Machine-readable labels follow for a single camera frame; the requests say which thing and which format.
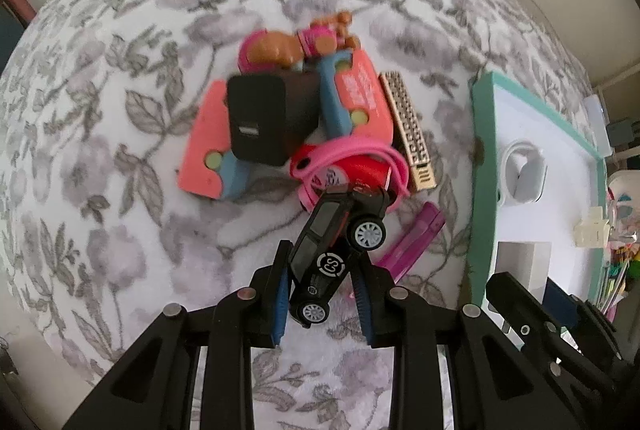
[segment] circular logo on toy car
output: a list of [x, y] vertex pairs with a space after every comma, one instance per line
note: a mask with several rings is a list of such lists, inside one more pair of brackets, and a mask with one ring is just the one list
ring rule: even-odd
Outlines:
[[340, 276], [344, 271], [344, 260], [337, 256], [335, 253], [323, 253], [318, 257], [316, 266], [327, 276]]

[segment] floral blanket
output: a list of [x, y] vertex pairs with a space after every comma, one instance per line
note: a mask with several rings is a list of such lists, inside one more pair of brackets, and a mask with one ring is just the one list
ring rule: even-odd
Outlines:
[[[82, 378], [96, 383], [165, 304], [214, 304], [296, 239], [307, 215], [284, 170], [256, 168], [238, 200], [216, 202], [179, 190], [176, 169], [244, 36], [338, 9], [420, 112], [438, 187], [385, 223], [391, 242], [422, 202], [444, 211], [402, 282], [428, 301], [455, 307], [465, 269], [479, 73], [503, 72], [593, 139], [583, 67], [511, 0], [48, 0], [0, 78], [2, 261], [16, 301]], [[259, 429], [388, 425], [392, 351], [366, 346], [348, 288], [326, 323], [290, 320], [282, 348], [255, 353]]]

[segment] silver screw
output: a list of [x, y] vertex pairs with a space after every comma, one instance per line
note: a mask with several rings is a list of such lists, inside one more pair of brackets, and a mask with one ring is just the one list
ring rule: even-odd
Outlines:
[[238, 298], [241, 300], [253, 300], [256, 294], [253, 287], [243, 287], [238, 290]]
[[549, 370], [556, 378], [562, 373], [560, 365], [558, 365], [556, 362], [549, 363]]
[[162, 309], [162, 314], [167, 318], [175, 318], [181, 312], [182, 312], [182, 306], [175, 302], [165, 305], [164, 308]]
[[389, 296], [395, 300], [405, 300], [409, 296], [409, 292], [404, 287], [396, 286], [389, 290]]
[[469, 318], [478, 318], [480, 316], [480, 308], [474, 304], [466, 304], [462, 307], [462, 312]]

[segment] white plastic object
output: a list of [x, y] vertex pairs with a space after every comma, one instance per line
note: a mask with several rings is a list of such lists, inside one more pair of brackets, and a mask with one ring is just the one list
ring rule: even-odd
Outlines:
[[[507, 166], [516, 155], [522, 155], [526, 162], [517, 171], [514, 182], [508, 182]], [[542, 152], [533, 143], [519, 139], [508, 145], [500, 155], [498, 166], [498, 186], [500, 198], [498, 206], [515, 206], [517, 204], [534, 203], [541, 196], [545, 187], [547, 164]]]
[[613, 154], [613, 149], [609, 144], [609, 136], [607, 136], [607, 120], [602, 110], [602, 104], [597, 94], [587, 96], [582, 100], [584, 108], [587, 110], [587, 118], [593, 129], [593, 135], [596, 138], [596, 148], [602, 157]]
[[594, 206], [589, 215], [574, 228], [575, 245], [580, 248], [606, 248], [611, 226], [602, 218], [602, 207]]

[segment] toy car wheel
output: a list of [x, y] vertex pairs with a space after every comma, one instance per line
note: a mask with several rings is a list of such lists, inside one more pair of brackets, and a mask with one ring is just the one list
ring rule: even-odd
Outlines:
[[354, 220], [349, 227], [349, 241], [360, 251], [376, 250], [385, 241], [385, 225], [377, 217], [367, 216]]
[[324, 303], [307, 302], [298, 308], [298, 315], [310, 324], [321, 324], [329, 316], [329, 306]]

